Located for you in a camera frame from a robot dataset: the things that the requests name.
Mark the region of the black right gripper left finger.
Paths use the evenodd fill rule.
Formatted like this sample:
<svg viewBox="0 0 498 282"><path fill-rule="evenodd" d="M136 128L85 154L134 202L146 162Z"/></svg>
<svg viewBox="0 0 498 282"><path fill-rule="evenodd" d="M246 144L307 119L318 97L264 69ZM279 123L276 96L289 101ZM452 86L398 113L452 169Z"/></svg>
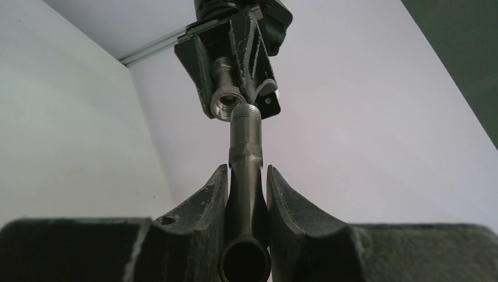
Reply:
<svg viewBox="0 0 498 282"><path fill-rule="evenodd" d="M18 219L1 229L2 281L219 281L227 166L149 218Z"/></svg>

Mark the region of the metal elbow pipe fitting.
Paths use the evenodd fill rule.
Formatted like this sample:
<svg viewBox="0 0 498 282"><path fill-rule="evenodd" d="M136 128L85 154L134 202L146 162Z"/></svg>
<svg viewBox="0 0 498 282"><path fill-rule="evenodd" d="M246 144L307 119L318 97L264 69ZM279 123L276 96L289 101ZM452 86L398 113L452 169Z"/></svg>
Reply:
<svg viewBox="0 0 498 282"><path fill-rule="evenodd" d="M215 83L215 91L210 101L210 112L214 118L229 122L233 110L247 102L235 82L231 59L226 56L216 59L211 67L211 77Z"/></svg>

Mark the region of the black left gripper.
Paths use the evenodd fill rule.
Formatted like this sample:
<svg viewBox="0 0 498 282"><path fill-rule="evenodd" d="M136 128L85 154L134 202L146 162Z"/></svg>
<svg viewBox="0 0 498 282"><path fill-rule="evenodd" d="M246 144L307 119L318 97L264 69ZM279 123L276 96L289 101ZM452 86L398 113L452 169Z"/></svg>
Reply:
<svg viewBox="0 0 498 282"><path fill-rule="evenodd" d="M258 21L254 12L246 9L255 6L261 10L262 18ZM263 119L280 114L278 85L269 56L276 56L285 40L293 20L290 10L282 1L202 0L194 1L194 7L196 21L187 29L235 14L228 19L228 35L238 87L247 103L258 107ZM183 38L174 46L174 53L196 87L204 114L214 119L212 60L204 43L199 36Z"/></svg>

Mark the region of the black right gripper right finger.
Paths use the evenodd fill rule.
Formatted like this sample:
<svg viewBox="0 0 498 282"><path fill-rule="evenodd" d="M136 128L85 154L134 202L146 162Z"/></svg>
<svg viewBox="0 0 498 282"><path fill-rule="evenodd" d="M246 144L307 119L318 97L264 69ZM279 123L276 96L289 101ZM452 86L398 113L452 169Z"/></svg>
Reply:
<svg viewBox="0 0 498 282"><path fill-rule="evenodd" d="M350 224L267 169L274 281L496 281L497 235L478 224Z"/></svg>

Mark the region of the metal water faucet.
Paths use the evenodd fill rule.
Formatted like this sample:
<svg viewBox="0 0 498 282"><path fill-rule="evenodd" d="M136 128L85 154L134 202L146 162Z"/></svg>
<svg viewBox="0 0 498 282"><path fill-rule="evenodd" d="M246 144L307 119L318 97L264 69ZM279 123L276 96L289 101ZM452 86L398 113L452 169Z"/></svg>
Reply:
<svg viewBox="0 0 498 282"><path fill-rule="evenodd" d="M262 123L259 109L235 107L230 121L230 191L224 212L221 281L267 281L270 217L262 188Z"/></svg>

